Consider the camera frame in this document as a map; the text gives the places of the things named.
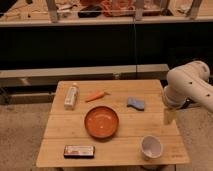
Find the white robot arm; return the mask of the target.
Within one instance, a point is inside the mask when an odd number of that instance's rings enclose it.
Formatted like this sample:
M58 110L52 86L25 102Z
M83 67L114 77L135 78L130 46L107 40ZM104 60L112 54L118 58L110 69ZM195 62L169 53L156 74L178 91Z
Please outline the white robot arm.
M188 99L213 113L213 85L209 84L210 69L205 62L193 61L168 71L168 85L163 88L164 124L170 125Z

